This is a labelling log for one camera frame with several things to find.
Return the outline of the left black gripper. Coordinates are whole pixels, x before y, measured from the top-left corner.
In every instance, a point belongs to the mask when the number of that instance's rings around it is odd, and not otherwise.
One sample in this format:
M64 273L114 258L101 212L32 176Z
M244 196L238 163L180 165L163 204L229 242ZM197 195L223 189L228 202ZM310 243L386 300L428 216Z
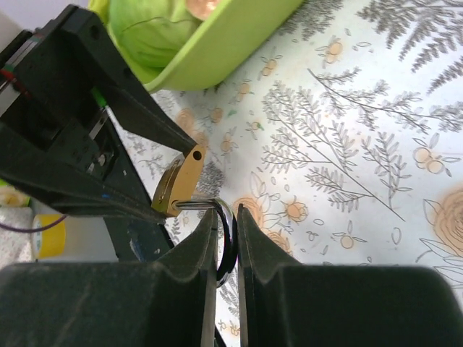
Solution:
M1 50L1 178L73 216L164 223L117 127L184 155L196 142L154 101L93 12L69 5Z

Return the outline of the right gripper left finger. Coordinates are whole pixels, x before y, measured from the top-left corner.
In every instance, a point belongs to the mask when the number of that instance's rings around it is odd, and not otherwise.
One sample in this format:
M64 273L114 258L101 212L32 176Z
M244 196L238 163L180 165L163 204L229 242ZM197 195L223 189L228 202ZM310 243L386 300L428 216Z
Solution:
M3 346L212 346L218 218L154 262L18 263L1 271Z

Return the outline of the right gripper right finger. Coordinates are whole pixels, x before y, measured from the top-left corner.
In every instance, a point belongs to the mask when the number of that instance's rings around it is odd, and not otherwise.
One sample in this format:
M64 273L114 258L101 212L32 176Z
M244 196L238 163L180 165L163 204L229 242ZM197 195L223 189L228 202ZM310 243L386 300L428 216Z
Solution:
M460 346L462 311L426 267L305 265L237 215L243 346Z

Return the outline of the brass padlock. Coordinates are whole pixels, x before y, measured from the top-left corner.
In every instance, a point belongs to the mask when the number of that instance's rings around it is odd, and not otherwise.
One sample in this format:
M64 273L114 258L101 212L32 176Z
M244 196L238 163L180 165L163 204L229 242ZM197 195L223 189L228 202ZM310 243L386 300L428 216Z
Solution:
M188 210L214 210L222 222L224 248L216 272L221 287L232 273L238 255L237 220L232 208L220 198L194 195L203 170L205 148L195 145L187 154L178 155L167 167L153 195L151 207L166 218Z

